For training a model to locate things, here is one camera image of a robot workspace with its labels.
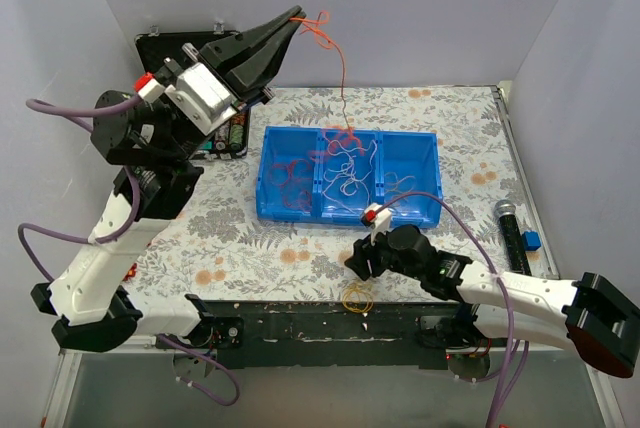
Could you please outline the blue three-compartment bin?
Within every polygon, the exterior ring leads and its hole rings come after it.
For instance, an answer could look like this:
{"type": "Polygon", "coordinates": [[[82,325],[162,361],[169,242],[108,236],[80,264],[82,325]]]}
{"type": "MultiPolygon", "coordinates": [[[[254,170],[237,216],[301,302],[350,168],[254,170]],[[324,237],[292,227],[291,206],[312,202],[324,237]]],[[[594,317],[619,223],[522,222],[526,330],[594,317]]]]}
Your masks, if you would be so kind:
{"type": "Polygon", "coordinates": [[[442,196],[433,133],[269,126],[256,180],[261,220],[357,226],[372,203],[434,228],[442,196]]]}

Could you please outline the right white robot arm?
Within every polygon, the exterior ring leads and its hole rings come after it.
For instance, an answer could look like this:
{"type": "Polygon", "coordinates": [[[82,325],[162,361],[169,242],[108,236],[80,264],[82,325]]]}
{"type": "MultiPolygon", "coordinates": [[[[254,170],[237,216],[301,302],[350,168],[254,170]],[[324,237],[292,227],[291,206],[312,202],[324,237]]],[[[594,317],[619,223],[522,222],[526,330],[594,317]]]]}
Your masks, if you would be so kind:
{"type": "Polygon", "coordinates": [[[363,281],[391,271],[439,300],[474,306],[452,321],[464,345],[513,338],[563,349],[613,377],[634,374],[639,308],[601,275],[550,280],[494,274],[481,262],[436,249],[413,225],[355,241],[346,265],[363,281]]]}

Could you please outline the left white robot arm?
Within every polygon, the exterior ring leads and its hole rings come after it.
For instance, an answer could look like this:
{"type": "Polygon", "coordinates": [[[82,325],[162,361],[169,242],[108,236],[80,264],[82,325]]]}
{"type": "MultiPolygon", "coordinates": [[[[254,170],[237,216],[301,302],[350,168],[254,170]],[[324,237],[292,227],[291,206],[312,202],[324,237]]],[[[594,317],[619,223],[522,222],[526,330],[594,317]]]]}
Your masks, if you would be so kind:
{"type": "Polygon", "coordinates": [[[134,335],[173,336],[193,348],[211,340],[215,318],[199,297],[135,300],[123,280],[191,199],[202,175],[194,154],[221,125],[271,100],[270,82],[305,18],[294,6],[202,47],[186,43],[132,93],[107,91],[85,112],[92,145],[119,172],[76,257],[31,292],[38,309],[55,317],[61,348],[104,353],[134,335]]]}

